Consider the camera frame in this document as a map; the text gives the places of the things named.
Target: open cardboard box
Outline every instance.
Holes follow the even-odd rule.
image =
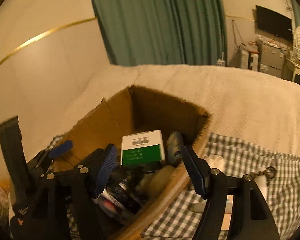
[[[127,87],[109,100],[102,100],[66,133],[62,141],[72,140],[73,148],[55,161],[55,168],[57,171],[72,169],[95,149],[104,149],[108,143],[116,145],[119,155],[123,136],[159,129],[164,144],[170,133],[180,131],[185,144],[191,144],[198,154],[208,141],[209,123],[210,116],[202,107],[149,88]],[[160,195],[150,200],[129,226],[118,230],[111,238],[141,239],[143,228],[165,210],[189,180],[181,163]]]

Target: metal screw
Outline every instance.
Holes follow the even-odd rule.
[[[211,169],[211,173],[213,175],[218,175],[220,173],[220,171],[218,169],[216,169],[216,168],[213,168],[213,169]]]
[[[246,181],[252,181],[252,177],[248,174],[244,175],[243,178],[246,180]]]
[[[80,169],[80,173],[87,173],[89,169],[87,167],[83,167]]]
[[[49,173],[48,175],[47,175],[47,179],[53,179],[54,178],[54,174],[53,173]]]

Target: checkered cloth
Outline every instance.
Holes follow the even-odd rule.
[[[225,174],[244,174],[273,166],[277,174],[271,180],[267,203],[277,225],[280,238],[288,239],[300,225],[300,156],[269,151],[261,146],[232,137],[210,134],[206,155],[223,156]],[[188,211],[191,204],[202,199],[194,190],[184,190],[149,227],[142,232],[143,240],[191,239],[201,213]],[[219,239],[226,239],[221,231]]]

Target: television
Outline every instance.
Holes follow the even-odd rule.
[[[289,42],[293,41],[292,21],[288,17],[256,5],[258,29],[283,38]]]

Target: green label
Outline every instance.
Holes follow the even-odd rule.
[[[122,165],[136,165],[160,160],[160,144],[122,151]]]

